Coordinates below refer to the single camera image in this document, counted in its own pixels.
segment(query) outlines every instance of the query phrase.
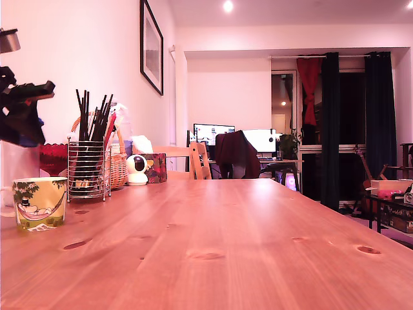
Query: framed picture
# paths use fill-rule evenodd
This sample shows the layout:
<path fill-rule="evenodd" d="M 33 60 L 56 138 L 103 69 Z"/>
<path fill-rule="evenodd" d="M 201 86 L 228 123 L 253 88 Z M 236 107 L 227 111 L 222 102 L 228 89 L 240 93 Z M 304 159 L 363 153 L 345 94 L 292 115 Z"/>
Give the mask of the framed picture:
<path fill-rule="evenodd" d="M 163 95 L 163 36 L 148 0 L 141 0 L 141 73 Z"/>

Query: mug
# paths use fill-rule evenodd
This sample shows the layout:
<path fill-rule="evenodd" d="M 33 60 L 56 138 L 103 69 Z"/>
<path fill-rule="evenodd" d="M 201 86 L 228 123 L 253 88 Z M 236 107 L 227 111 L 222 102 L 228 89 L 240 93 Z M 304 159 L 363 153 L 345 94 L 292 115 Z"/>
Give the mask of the mug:
<path fill-rule="evenodd" d="M 13 181 L 14 212 L 1 216 L 16 217 L 17 226 L 27 231 L 45 231 L 65 221 L 67 178 L 28 178 Z"/>

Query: recessed light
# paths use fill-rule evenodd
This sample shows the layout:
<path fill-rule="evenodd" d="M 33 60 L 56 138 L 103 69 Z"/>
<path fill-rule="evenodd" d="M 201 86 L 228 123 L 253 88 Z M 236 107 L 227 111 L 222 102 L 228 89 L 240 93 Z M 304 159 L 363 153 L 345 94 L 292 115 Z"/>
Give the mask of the recessed light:
<path fill-rule="evenodd" d="M 230 13 L 233 8 L 234 8 L 234 5 L 232 4 L 231 1 L 228 0 L 224 3 L 224 10 L 226 13 Z"/>

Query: lamp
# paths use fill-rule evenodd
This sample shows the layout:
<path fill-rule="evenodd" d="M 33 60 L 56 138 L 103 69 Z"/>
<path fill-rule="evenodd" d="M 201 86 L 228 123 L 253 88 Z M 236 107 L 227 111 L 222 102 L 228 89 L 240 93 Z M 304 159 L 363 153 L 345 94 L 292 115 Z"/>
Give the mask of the lamp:
<path fill-rule="evenodd" d="M 17 29 L 3 30 L 3 28 L 0 28 L 0 54 L 14 52 L 19 49 Z"/>

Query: monitor screen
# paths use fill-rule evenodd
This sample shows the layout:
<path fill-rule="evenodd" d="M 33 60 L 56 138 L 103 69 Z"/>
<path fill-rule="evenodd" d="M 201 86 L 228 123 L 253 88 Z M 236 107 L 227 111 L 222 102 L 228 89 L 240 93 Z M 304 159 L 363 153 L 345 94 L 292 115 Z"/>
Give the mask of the monitor screen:
<path fill-rule="evenodd" d="M 257 152 L 277 151 L 275 129 L 243 130 L 243 132 L 247 140 L 256 148 Z"/>
<path fill-rule="evenodd" d="M 215 136 L 217 134 L 227 134 L 234 131 L 235 126 L 194 124 L 196 140 L 198 142 L 205 142 L 207 145 L 215 145 Z"/>

